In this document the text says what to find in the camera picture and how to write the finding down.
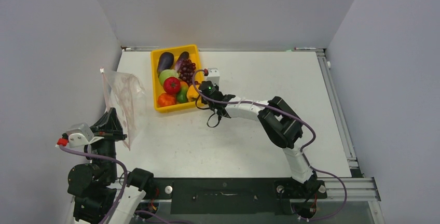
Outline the orange pumpkin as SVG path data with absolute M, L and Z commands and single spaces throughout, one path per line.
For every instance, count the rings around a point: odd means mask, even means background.
M 157 104 L 159 107 L 168 107 L 177 104 L 175 95 L 162 93 L 157 98 Z

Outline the clear zip top bag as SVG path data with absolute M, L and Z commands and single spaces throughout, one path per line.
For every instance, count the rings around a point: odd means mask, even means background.
M 147 123 L 146 91 L 130 73 L 100 68 L 106 109 L 115 108 L 124 134 L 124 146 L 130 150 Z

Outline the yellow plastic tray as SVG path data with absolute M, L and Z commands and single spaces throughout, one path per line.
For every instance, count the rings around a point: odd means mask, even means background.
M 199 53 L 198 48 L 196 45 L 186 45 L 186 46 L 180 46 L 180 47 L 172 47 L 172 48 L 165 48 L 165 49 L 159 49 L 159 50 L 153 50 L 150 53 L 151 56 L 151 63 L 152 63 L 152 78 L 153 78 L 153 95 L 154 95 L 154 108 L 156 111 L 160 113 L 168 113 L 172 111 L 177 110 L 185 110 L 190 108 L 195 108 L 199 105 L 201 105 L 201 100 L 199 100 L 197 103 L 194 102 L 187 102 L 183 104 L 179 104 L 177 102 L 176 105 L 168 106 L 168 107 L 159 107 L 157 104 L 157 98 L 160 94 L 166 93 L 163 89 L 163 86 L 160 85 L 159 82 L 159 75 L 157 74 L 157 66 L 159 62 L 159 57 L 164 52 L 170 52 L 174 55 L 174 64 L 171 69 L 174 69 L 175 63 L 178 60 L 180 54 L 184 51 L 189 52 L 189 59 L 192 60 L 196 64 L 196 70 L 202 69 L 200 59 L 199 59 Z M 200 85 L 202 81 L 204 81 L 204 75 L 202 73 L 194 73 L 192 79 L 195 79 L 195 84 Z

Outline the green orange mango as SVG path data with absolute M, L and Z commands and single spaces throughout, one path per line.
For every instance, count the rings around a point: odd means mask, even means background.
M 180 86 L 181 86 L 180 90 L 176 95 L 176 100 L 179 104 L 187 103 L 188 102 L 187 92 L 188 92 L 189 86 L 184 81 L 180 82 Z

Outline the yellow bell pepper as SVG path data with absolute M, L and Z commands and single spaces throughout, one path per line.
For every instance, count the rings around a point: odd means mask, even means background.
M 187 93 L 186 93 L 186 97 L 189 102 L 194 102 L 199 97 L 198 88 L 199 88 L 198 85 L 189 86 Z

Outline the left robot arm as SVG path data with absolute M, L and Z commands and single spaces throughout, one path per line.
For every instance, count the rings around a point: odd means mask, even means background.
M 152 172 L 129 172 L 116 159 L 115 144 L 126 138 L 112 107 L 94 125 L 73 125 L 58 140 L 61 150 L 89 161 L 74 166 L 67 177 L 75 222 L 129 223 L 144 198 L 159 195 Z

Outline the red tomato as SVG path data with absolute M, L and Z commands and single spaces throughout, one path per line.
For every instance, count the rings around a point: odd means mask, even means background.
M 176 77 L 169 77 L 163 82 L 163 89 L 167 94 L 177 94 L 181 89 L 180 80 Z

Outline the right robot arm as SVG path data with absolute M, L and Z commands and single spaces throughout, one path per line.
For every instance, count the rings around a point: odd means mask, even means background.
M 304 122 L 279 96 L 268 101 L 249 101 L 233 94 L 222 94 L 218 86 L 204 81 L 198 88 L 202 102 L 218 117 L 242 118 L 261 124 L 270 141 L 281 148 L 291 170 L 294 192 L 300 197 L 314 190 L 316 172 L 295 142 L 302 138 Z

